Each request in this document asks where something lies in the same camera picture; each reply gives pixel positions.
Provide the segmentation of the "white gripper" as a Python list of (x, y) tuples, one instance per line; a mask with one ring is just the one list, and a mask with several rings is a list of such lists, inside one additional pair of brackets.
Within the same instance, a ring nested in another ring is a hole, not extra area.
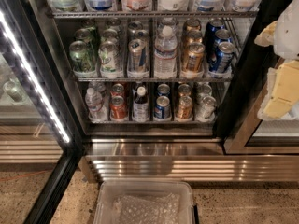
[(274, 45), (276, 55), (293, 60), (276, 70), (270, 101), (263, 112), (270, 118), (281, 118), (299, 101), (299, 0), (292, 0), (278, 21), (267, 25), (254, 39), (261, 47)]

